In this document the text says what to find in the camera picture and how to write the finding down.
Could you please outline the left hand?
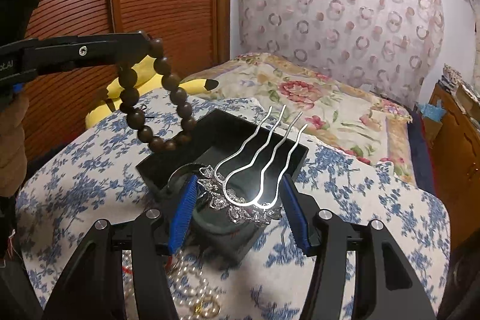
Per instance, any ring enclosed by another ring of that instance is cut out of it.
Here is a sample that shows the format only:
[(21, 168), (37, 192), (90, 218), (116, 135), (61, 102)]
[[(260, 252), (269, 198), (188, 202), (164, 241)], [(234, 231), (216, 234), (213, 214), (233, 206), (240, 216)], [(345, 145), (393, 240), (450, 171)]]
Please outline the left hand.
[(13, 196), (26, 176), (28, 160), (25, 153), (22, 121), (28, 107), (27, 95), (20, 93), (1, 112), (0, 193), (3, 197)]

